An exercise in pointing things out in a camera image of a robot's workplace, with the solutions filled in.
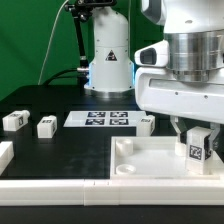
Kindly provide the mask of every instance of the white block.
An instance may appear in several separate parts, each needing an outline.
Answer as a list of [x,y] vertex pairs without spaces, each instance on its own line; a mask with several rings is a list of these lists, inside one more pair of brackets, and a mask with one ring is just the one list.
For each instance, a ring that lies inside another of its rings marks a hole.
[[3,129],[4,131],[17,131],[28,123],[29,111],[14,111],[8,116],[4,117]]
[[12,142],[2,142],[0,144],[0,175],[3,173],[13,157],[14,152]]
[[147,137],[151,136],[155,129],[155,117],[152,115],[142,117],[138,121],[136,126],[136,136],[137,137]]
[[57,130],[57,118],[55,116],[43,117],[37,125],[38,138],[52,138]]
[[196,174],[210,173],[209,165],[212,160],[212,151],[205,149],[205,138],[210,136],[212,130],[195,127],[187,132],[186,169]]

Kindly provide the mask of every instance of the table surface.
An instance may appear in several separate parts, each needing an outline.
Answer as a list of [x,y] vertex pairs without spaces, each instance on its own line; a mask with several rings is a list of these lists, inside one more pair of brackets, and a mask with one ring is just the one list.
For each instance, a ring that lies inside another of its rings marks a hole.
[[[85,96],[74,86],[25,86],[0,102],[0,118],[15,110],[31,113],[29,124],[4,132],[0,142],[13,141],[15,157],[0,179],[107,179],[111,136],[135,136],[135,127],[64,128],[70,111],[138,111],[135,98],[106,100]],[[52,139],[38,139],[36,125],[55,115],[58,130]],[[156,117],[154,135],[175,135],[169,117]],[[223,206],[47,206],[1,207],[5,223],[218,223]]]

